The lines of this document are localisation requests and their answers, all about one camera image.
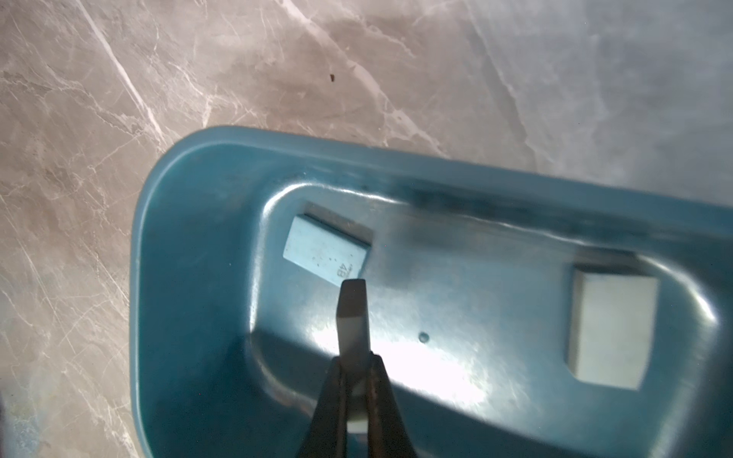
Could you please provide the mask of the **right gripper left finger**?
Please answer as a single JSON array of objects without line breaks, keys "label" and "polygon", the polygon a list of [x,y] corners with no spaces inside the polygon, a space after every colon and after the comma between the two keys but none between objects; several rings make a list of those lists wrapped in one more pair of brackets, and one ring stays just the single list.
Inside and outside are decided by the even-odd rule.
[{"label": "right gripper left finger", "polygon": [[334,357],[297,457],[347,456],[347,378],[339,357]]}]

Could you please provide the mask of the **black eraser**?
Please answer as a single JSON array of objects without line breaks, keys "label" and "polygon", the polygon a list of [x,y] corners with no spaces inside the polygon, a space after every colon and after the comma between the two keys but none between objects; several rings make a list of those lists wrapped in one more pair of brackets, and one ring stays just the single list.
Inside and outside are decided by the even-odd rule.
[{"label": "black eraser", "polygon": [[347,384],[347,432],[368,433],[367,375],[370,319],[366,281],[342,282],[336,312],[339,358]]}]

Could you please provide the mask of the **blue eraser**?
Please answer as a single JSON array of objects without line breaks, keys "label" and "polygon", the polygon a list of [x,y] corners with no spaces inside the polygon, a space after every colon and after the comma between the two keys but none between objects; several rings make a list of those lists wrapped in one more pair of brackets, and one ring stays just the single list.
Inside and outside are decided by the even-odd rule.
[{"label": "blue eraser", "polygon": [[370,245],[307,215],[294,217],[283,257],[317,277],[340,286],[361,277]]}]

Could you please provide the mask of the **teal plastic storage box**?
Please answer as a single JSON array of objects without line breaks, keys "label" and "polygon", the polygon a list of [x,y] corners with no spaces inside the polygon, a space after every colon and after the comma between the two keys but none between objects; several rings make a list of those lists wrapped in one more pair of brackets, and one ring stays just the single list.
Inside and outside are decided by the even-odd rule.
[{"label": "teal plastic storage box", "polygon": [[[301,216],[366,246],[351,273],[418,454],[731,456],[729,208],[234,126],[177,142],[137,203],[146,456],[298,453],[340,286],[284,257]],[[658,280],[639,389],[570,372],[578,270]]]}]

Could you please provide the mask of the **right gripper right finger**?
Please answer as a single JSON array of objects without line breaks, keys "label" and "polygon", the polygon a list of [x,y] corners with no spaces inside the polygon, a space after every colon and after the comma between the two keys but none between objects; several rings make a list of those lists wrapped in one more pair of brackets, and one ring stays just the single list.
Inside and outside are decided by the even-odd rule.
[{"label": "right gripper right finger", "polygon": [[382,358],[370,354],[366,376],[368,411],[368,456],[370,458],[417,458],[408,437]]}]

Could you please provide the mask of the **grey eraser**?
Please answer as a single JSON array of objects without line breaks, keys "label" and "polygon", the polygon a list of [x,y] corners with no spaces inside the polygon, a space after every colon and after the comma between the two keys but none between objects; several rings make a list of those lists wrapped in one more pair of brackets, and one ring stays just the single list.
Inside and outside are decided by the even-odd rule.
[{"label": "grey eraser", "polygon": [[582,383],[639,390],[649,367],[660,281],[577,269],[567,366]]}]

